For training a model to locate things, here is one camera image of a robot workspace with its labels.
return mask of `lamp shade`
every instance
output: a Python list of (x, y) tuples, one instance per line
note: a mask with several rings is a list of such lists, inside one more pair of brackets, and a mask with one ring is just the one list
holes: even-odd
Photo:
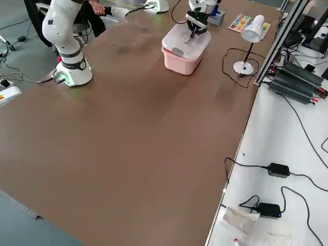
[(262, 36), (263, 22), (264, 22), (263, 15), (256, 16), (253, 22), (249, 26), (245, 27), (241, 32), (242, 38), (252, 43), (260, 42)]

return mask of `colorful card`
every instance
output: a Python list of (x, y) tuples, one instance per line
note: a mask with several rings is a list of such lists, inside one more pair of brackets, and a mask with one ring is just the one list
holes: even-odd
[[(242, 30), (244, 30), (245, 27), (249, 26), (253, 22), (253, 20), (254, 20), (254, 18), (251, 18), (249, 16), (240, 14), (230, 24), (230, 26), (228, 28), (231, 29), (231, 30), (234, 30), (236, 32), (242, 32)], [(265, 23), (265, 22), (263, 23), (263, 25), (262, 25), (262, 37), (261, 37), (261, 39), (264, 38), (264, 36), (268, 32), (270, 26), (271, 25), (269, 23)]]

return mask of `white robotic arm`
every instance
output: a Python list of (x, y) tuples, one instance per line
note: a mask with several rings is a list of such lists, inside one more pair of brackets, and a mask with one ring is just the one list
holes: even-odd
[(190, 38), (207, 31), (207, 19), (220, 2), (221, 0), (189, 0), (191, 11), (187, 12), (186, 19), (191, 31)]
[(61, 57), (57, 65), (58, 80), (69, 87), (86, 84), (92, 79), (91, 68), (81, 51), (83, 44), (72, 31), (84, 1), (52, 0), (42, 25), (44, 37), (56, 46)]

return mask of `brown table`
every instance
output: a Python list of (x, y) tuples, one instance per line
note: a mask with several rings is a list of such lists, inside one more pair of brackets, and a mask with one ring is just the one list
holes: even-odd
[[(222, 8), (223, 26), (210, 27), (191, 76), (164, 67), (170, 14), (137, 12), (85, 49), (90, 83), (37, 85), (1, 108), (0, 189), (86, 245), (204, 245), (223, 159), (234, 156), (257, 91), (221, 72), (229, 47), (250, 45), (227, 26), (263, 14), (272, 27), (254, 52), (266, 55), (278, 23), (274, 8), (247, 0)], [(174, 15), (187, 10), (183, 1)], [(225, 70), (244, 56), (231, 51)]]

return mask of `white desk lamp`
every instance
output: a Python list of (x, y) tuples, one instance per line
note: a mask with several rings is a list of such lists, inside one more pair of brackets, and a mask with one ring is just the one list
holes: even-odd
[(251, 47), (247, 52), (245, 60), (238, 61), (234, 64), (234, 71), (237, 74), (243, 74), (243, 75), (251, 75), (254, 72), (254, 68), (251, 64), (247, 62), (247, 59), (251, 53), (252, 47), (254, 43), (258, 43), (261, 41), (262, 37), (262, 24), (264, 22), (264, 16), (258, 15), (254, 18), (253, 22), (245, 27), (243, 31), (241, 32), (241, 36), (246, 41), (251, 42)]

